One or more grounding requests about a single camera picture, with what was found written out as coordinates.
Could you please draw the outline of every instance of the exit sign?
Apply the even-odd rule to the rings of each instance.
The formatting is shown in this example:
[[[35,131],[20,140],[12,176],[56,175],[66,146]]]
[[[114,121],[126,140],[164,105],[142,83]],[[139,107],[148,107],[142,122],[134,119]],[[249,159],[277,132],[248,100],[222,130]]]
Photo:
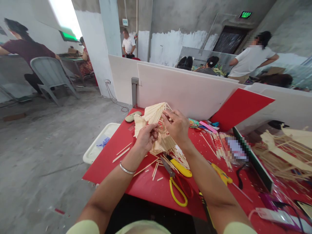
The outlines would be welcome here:
[[[250,11],[242,11],[240,14],[240,18],[248,19],[251,16],[252,12]]]

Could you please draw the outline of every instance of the white partition board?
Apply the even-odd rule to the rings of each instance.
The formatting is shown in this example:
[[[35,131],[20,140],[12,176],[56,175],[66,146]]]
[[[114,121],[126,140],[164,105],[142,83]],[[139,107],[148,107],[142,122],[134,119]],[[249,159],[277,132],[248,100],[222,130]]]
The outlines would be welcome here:
[[[216,113],[227,98],[245,85],[137,64],[139,72],[138,106],[168,102],[185,116],[206,120]]]
[[[298,94],[293,94],[289,89],[284,89],[284,92],[273,89],[263,90],[262,95],[274,98],[275,101],[238,124],[237,129],[242,134],[248,134],[270,120],[279,120],[293,129],[310,126],[308,130],[311,131],[312,97],[303,93],[305,92],[299,91]]]
[[[280,91],[280,92],[286,92],[289,94],[295,94],[295,95],[302,95],[307,97],[312,97],[312,93],[303,92],[295,89],[288,89],[283,87],[277,87],[273,85],[267,85],[262,83],[253,83],[252,85],[246,85],[246,88],[248,91],[254,92],[254,93],[262,93],[265,89]]]
[[[111,73],[113,77],[116,98],[118,101],[124,102],[127,104],[132,104],[131,78],[138,77],[138,72],[137,72],[138,63],[160,67],[160,68],[166,68],[166,69],[170,69],[174,71],[182,71],[188,74],[194,73],[193,71],[167,67],[164,65],[148,63],[148,62],[138,61],[134,59],[114,56],[114,55],[108,55],[108,58],[109,58],[110,65],[111,65],[110,67],[111,67]],[[215,78],[219,80],[230,81],[233,83],[239,82],[237,80],[232,80],[228,78],[223,78],[219,76],[213,76],[213,75],[208,75],[208,74],[203,74],[203,73],[198,73],[198,72],[195,72],[195,74],[198,76],[202,76],[202,77]]]

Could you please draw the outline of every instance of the gray plastic chair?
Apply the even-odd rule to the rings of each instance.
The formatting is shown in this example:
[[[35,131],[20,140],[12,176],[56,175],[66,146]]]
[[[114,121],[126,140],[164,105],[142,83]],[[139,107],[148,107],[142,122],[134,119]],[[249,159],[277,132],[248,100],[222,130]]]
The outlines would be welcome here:
[[[47,100],[49,97],[46,92],[50,94],[58,106],[61,106],[56,96],[51,91],[52,87],[61,85],[67,85],[73,92],[74,96],[77,99],[80,99],[79,95],[68,81],[61,63],[57,59],[50,57],[34,58],[30,61],[30,66],[42,81],[43,84],[38,86]]]

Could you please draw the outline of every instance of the red tabletop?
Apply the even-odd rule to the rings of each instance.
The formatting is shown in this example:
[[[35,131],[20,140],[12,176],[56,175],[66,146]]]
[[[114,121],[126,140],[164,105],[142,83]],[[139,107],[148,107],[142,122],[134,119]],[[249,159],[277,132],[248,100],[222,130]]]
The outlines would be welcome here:
[[[142,115],[144,115],[144,109],[142,108],[132,109],[129,113],[131,114],[135,111],[140,111],[142,112]],[[126,121],[123,121],[115,134],[109,140],[108,144],[105,146],[97,159],[93,162],[86,174],[83,176],[83,179],[97,184],[101,183],[102,180],[113,170],[113,168],[119,165],[119,162],[126,156],[127,153],[125,153],[116,162],[112,163],[112,161],[117,157],[116,154],[131,142],[132,144],[129,147],[133,147],[136,141],[136,138],[133,137],[134,128],[134,122],[127,123]],[[216,156],[212,153],[211,149],[204,141],[200,133],[195,132],[193,129],[190,128],[188,134],[194,146],[204,156],[204,158],[219,166],[229,177],[233,179],[233,182],[238,185],[238,179],[234,170],[228,170],[225,161],[216,158]],[[211,143],[209,134],[203,133],[203,135],[205,136],[209,144],[213,145]],[[155,156],[148,153],[148,156],[142,161],[137,171],[140,171],[155,159]],[[207,220],[201,200],[199,196],[197,196],[198,187],[195,183],[195,180],[193,178],[188,179],[195,191],[194,197],[188,199],[189,203],[187,207],[181,207],[173,200],[171,196],[169,188],[169,174],[164,167],[158,167],[155,180],[152,181],[152,173],[155,166],[156,163],[146,169],[149,170],[148,172],[145,172],[146,170],[144,170],[143,172],[135,176],[132,179],[128,189],[126,190],[126,193],[180,212],[184,212],[186,214],[190,214],[203,220]],[[261,201],[258,194],[261,191],[265,191],[265,188],[263,187],[256,172],[252,169],[247,171],[242,170],[241,179],[244,185],[243,191],[253,200],[253,203],[247,200],[247,198],[242,195],[233,185],[228,185],[228,188],[235,196],[236,200],[239,202],[245,213],[248,215],[250,211],[252,211],[256,207],[264,207],[263,202]],[[285,192],[290,195],[291,199],[297,199],[303,202],[311,203],[311,200],[307,196],[300,193],[296,194],[293,190],[289,188],[285,189]],[[175,195],[178,200],[183,201],[182,196],[179,196],[177,190],[175,190]],[[271,222],[262,220],[256,214],[252,216],[251,222],[257,233],[286,233],[283,228]]]

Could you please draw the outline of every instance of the hand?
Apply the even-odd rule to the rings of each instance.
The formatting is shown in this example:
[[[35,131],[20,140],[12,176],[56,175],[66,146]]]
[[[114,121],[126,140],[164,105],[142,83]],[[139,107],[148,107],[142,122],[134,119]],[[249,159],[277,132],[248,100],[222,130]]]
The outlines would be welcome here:
[[[144,156],[153,147],[154,142],[158,139],[159,124],[149,124],[141,128],[139,135],[137,136],[134,147],[138,150],[143,150]]]
[[[189,119],[179,110],[164,110],[162,117],[170,136],[179,146],[190,141],[188,137]]]

